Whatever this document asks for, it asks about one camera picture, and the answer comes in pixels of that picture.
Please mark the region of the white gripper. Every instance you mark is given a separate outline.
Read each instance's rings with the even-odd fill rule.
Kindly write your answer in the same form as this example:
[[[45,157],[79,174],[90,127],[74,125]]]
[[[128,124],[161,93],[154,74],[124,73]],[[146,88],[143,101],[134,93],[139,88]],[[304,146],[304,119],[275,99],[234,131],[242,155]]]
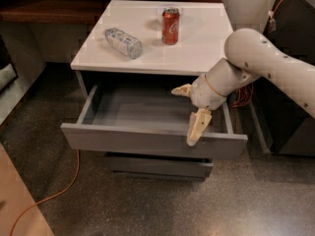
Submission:
[[[191,113],[189,119],[186,143],[192,147],[209,126],[212,120],[211,111],[217,110],[226,101],[226,97],[211,89],[205,75],[198,77],[192,86],[186,84],[174,88],[171,93],[177,96],[190,96],[192,103],[199,108],[197,112]]]

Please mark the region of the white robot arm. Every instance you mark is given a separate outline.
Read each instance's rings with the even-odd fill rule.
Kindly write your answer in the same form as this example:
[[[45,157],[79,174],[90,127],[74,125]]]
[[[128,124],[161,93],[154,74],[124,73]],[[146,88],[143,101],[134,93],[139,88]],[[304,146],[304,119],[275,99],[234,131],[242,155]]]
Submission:
[[[254,29],[238,29],[224,43],[224,57],[193,83],[174,88],[198,110],[190,115],[186,143],[194,146],[233,91],[265,78],[315,117],[315,66],[279,51]]]

